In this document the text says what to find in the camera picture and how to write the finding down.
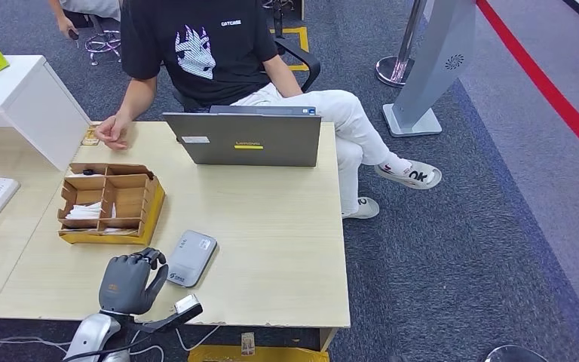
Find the second person's hand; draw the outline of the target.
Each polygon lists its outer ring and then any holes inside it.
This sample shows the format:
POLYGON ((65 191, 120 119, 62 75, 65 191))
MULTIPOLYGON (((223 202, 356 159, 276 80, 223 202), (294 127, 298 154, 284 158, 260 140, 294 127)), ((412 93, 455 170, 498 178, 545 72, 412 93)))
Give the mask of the second person's hand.
POLYGON ((78 38, 78 30, 65 14, 56 15, 56 20, 59 30, 66 38, 71 40, 76 40, 78 38))

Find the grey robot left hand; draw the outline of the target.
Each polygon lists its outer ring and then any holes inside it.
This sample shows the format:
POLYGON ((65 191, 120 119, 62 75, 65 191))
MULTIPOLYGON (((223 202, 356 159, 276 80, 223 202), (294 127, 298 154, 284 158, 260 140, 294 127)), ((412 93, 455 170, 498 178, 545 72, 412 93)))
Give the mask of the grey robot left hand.
POLYGON ((151 247, 111 258, 100 285, 100 309, 116 314, 145 314, 153 306, 168 272, 166 256, 151 247))

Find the person's right hand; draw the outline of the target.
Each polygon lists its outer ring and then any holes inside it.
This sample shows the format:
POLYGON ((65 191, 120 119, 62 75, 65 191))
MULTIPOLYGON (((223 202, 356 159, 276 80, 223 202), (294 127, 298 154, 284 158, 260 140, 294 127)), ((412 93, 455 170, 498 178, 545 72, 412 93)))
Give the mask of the person's right hand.
POLYGON ((125 150, 125 135, 132 120, 126 115, 115 114, 101 122, 94 130, 94 136, 113 150, 125 150))

